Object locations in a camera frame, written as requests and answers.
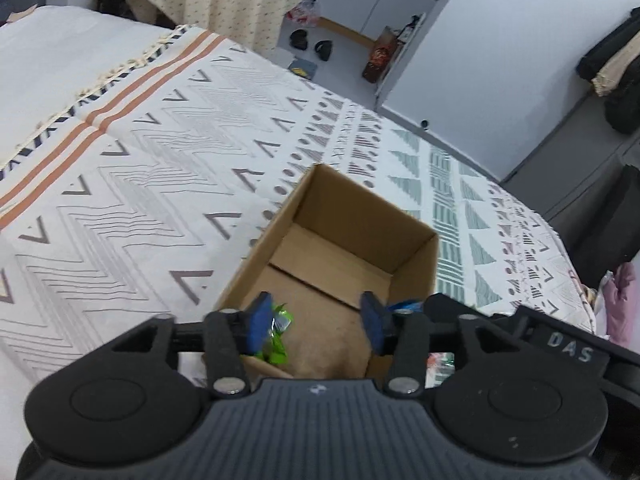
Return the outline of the green snack packet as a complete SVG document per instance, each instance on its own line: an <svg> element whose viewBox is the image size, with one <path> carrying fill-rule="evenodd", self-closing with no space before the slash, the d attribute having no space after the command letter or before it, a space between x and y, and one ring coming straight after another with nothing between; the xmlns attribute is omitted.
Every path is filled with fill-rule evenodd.
<svg viewBox="0 0 640 480"><path fill-rule="evenodd" d="M283 334L292 325L293 315L288 312L286 304L272 307L273 320L268 330L268 336L262 345L262 350L255 354L255 358L271 365L283 365L288 362L288 350L283 342Z"/></svg>

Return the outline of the blue snack packet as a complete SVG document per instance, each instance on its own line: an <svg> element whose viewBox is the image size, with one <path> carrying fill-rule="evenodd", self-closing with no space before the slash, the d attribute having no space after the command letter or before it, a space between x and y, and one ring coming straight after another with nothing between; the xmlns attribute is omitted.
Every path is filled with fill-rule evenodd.
<svg viewBox="0 0 640 480"><path fill-rule="evenodd" d="M420 300L409 299L396 302L396 304L389 304L386 309L390 312L422 312L423 302Z"/></svg>

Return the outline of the brown cardboard box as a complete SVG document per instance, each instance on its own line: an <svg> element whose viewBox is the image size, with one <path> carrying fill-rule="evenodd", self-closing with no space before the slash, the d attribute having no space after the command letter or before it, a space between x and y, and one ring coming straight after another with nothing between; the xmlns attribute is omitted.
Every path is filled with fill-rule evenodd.
<svg viewBox="0 0 640 480"><path fill-rule="evenodd" d="M310 168L217 302L244 309L268 292L292 314L286 363L247 356L250 376L382 379L390 358L371 350L360 296L373 292L383 304L431 296L438 244L430 226L344 174Z"/></svg>

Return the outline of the patterned white bed blanket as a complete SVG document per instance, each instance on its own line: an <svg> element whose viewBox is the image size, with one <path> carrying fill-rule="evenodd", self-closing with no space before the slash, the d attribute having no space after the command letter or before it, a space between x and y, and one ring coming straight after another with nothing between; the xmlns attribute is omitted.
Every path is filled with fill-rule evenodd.
<svg viewBox="0 0 640 480"><path fill-rule="evenodd" d="M2 401L208 310L317 164L436 230L439 292L596 327L552 227L442 148L208 30L46 7L1 29Z"/></svg>

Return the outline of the black slipper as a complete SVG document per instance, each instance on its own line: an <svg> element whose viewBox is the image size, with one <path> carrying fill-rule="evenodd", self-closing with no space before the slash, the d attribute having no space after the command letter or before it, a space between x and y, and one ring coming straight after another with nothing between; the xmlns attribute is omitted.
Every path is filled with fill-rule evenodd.
<svg viewBox="0 0 640 480"><path fill-rule="evenodd" d="M333 51L332 40L321 40L314 45L314 53L322 62L328 62Z"/></svg>
<svg viewBox="0 0 640 480"><path fill-rule="evenodd" d="M295 29L288 37L288 43L295 50L306 51L308 49L308 32L305 29Z"/></svg>

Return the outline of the water bottle pack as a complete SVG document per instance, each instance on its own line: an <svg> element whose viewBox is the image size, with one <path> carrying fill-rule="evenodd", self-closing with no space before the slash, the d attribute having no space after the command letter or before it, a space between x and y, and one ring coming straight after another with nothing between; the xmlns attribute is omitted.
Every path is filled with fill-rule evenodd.
<svg viewBox="0 0 640 480"><path fill-rule="evenodd" d="M317 27L321 18L320 4L314 0L304 0L289 10L285 17L298 27Z"/></svg>

